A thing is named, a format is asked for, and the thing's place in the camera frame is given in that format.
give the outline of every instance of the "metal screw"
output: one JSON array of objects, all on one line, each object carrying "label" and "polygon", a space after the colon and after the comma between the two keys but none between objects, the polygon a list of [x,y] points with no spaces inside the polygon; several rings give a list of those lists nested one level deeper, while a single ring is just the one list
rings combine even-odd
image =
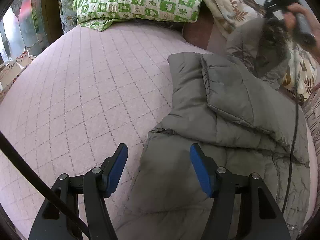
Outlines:
[{"label": "metal screw", "polygon": [[64,180],[67,178],[67,175],[65,173],[60,174],[59,179]]},{"label": "metal screw", "polygon": [[217,168],[217,172],[219,172],[219,173],[226,173],[226,168],[225,167],[218,167]]},{"label": "metal screw", "polygon": [[251,177],[254,178],[254,179],[260,179],[260,175],[258,173],[255,173],[255,172],[251,174]]},{"label": "metal screw", "polygon": [[100,168],[100,167],[95,167],[95,168],[92,169],[92,173],[94,173],[94,174],[97,174],[97,173],[99,173],[100,171],[101,171],[101,168]]}]

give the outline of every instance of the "human hand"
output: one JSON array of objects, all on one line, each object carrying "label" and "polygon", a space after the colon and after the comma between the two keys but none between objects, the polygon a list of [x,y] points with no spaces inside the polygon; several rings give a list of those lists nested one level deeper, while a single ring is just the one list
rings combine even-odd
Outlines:
[{"label": "human hand", "polygon": [[294,16],[294,13],[301,13],[306,17],[310,25],[311,32],[316,39],[316,45],[311,48],[304,47],[304,49],[312,54],[312,56],[320,64],[320,23],[311,11],[298,3],[293,3],[287,8],[289,12],[284,14],[284,21],[289,32],[293,32],[293,29],[296,25],[296,17]]}]

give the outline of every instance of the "handheld device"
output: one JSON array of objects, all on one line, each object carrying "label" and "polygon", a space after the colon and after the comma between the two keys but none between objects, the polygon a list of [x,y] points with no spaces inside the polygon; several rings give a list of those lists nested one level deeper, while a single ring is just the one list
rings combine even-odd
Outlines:
[{"label": "handheld device", "polygon": [[[264,7],[266,9],[266,18],[278,18],[283,20],[282,14],[288,12],[287,6],[292,3],[300,3],[299,0],[266,0]],[[296,13],[297,24],[293,30],[293,39],[305,47],[313,47],[316,44],[315,37],[305,16]]]}]

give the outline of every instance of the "pink mattress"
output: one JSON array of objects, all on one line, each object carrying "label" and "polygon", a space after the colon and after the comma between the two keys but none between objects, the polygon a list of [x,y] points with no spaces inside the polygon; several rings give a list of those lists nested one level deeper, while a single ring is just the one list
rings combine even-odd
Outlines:
[{"label": "pink mattress", "polygon": [[[117,226],[147,133],[171,110],[167,57],[205,53],[153,25],[76,27],[41,53],[0,105],[0,130],[51,187],[61,173],[84,174],[126,143],[129,158],[107,208]],[[28,238],[44,200],[0,154],[0,203]],[[79,198],[83,220],[83,199]]]}]

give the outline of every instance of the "pillow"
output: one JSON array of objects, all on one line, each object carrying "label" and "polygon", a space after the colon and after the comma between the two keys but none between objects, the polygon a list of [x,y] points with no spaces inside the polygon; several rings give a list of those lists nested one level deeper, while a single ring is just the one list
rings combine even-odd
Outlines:
[{"label": "pillow", "polygon": [[200,3],[201,0],[74,0],[73,10],[78,24],[103,31],[114,19],[195,22]]}]

